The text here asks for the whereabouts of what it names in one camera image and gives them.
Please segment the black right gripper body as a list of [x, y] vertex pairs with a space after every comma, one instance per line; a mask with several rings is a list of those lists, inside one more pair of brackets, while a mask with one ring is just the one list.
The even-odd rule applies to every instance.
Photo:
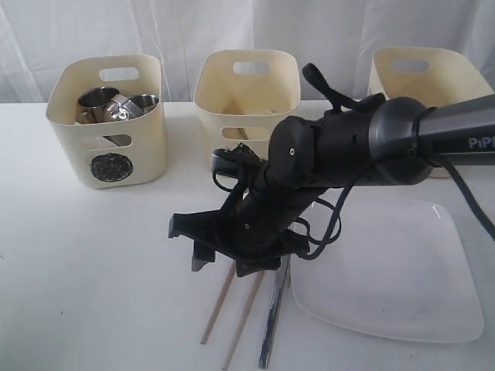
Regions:
[[220, 209], [173, 214], [169, 237], [187, 237], [237, 262], [306, 254], [307, 238], [288, 228], [312, 202], [313, 188], [279, 185], [268, 164], [245, 168]]

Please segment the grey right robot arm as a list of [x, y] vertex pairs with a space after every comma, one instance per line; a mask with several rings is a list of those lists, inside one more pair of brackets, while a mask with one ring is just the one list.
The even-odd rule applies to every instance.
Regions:
[[412, 186], [445, 169], [488, 233], [493, 222], [457, 171], [494, 163], [494, 98], [426, 107], [380, 94], [338, 104], [318, 120], [289, 116], [271, 134], [268, 158], [246, 145], [219, 150], [217, 171], [237, 180], [217, 210], [176, 213], [170, 237], [193, 242], [192, 269], [217, 254], [237, 276], [277, 269], [294, 254], [315, 260], [340, 235], [340, 214], [356, 186]]

